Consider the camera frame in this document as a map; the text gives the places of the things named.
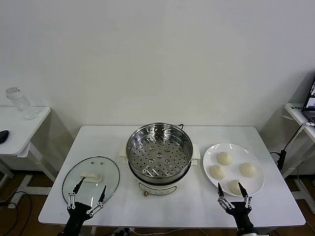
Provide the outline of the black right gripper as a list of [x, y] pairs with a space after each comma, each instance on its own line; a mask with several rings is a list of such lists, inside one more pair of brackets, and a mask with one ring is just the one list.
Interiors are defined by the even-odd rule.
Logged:
[[250, 221], [249, 213], [252, 210], [251, 201], [252, 196], [249, 196], [245, 187], [238, 182], [238, 186], [244, 202], [229, 202], [222, 190], [220, 183], [218, 183], [218, 203], [223, 209], [228, 209], [228, 214], [232, 215], [239, 232], [253, 232], [253, 223]]

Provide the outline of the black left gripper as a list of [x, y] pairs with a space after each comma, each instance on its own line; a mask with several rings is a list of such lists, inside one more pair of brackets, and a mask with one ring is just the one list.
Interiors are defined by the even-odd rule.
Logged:
[[96, 213], [104, 208], [107, 188], [106, 185], [104, 186], [95, 206], [91, 207], [87, 204], [75, 201], [75, 196], [84, 180], [85, 178], [82, 177], [80, 182], [74, 186], [72, 192], [68, 193], [67, 211], [69, 214], [69, 219], [63, 230], [64, 236], [78, 236], [84, 222], [91, 219]]

